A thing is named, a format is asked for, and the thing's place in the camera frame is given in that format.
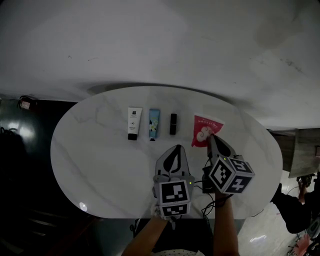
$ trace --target person's left arm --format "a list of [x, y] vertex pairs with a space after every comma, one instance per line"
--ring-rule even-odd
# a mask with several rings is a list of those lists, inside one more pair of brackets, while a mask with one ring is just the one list
[[127, 245], [122, 256], [150, 256], [168, 221], [152, 217], [139, 234]]

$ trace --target red packet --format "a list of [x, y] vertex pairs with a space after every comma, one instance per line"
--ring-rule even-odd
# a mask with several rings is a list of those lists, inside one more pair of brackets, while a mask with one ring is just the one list
[[203, 148], [208, 146], [207, 138], [211, 134], [217, 134], [224, 126], [222, 121], [194, 116], [193, 140], [191, 146]]

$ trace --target hand cream tube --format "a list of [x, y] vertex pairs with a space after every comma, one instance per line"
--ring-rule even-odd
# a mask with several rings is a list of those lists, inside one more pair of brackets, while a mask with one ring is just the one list
[[154, 142], [157, 137], [159, 116], [160, 116], [159, 109], [149, 110], [149, 138], [150, 138], [150, 141], [152, 142]]
[[128, 107], [128, 140], [137, 140], [141, 112], [142, 107]]

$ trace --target table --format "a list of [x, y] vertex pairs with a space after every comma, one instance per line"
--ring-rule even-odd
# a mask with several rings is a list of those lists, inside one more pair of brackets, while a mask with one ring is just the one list
[[[137, 140], [128, 140], [128, 107], [142, 107]], [[160, 109], [158, 139], [149, 140], [149, 109]], [[176, 135], [169, 134], [176, 113]], [[102, 218], [150, 215], [156, 160], [169, 148], [185, 148], [189, 170], [202, 179], [207, 148], [191, 147], [194, 115], [225, 122], [218, 133], [255, 172], [242, 194], [232, 199], [235, 219], [259, 213], [272, 199], [282, 174], [280, 148], [255, 119], [233, 105], [204, 93], [166, 86], [136, 86], [106, 91], [73, 106], [57, 124], [51, 141], [54, 176], [78, 208]], [[190, 214], [202, 218], [211, 202], [195, 187]], [[215, 211], [208, 216], [214, 218]]]

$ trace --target black pants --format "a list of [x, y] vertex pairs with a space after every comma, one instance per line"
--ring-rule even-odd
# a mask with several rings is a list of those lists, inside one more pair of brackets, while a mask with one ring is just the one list
[[311, 218], [316, 218], [320, 211], [319, 191], [313, 191], [304, 195], [305, 204], [298, 198], [281, 193], [273, 203], [279, 209], [287, 230], [297, 234], [307, 229]]
[[[150, 219], [142, 218], [136, 229], [136, 235], [144, 228]], [[202, 252], [213, 255], [213, 234], [204, 219], [185, 218], [177, 219], [175, 229], [170, 222], [165, 226], [153, 252], [183, 249], [191, 252]]]

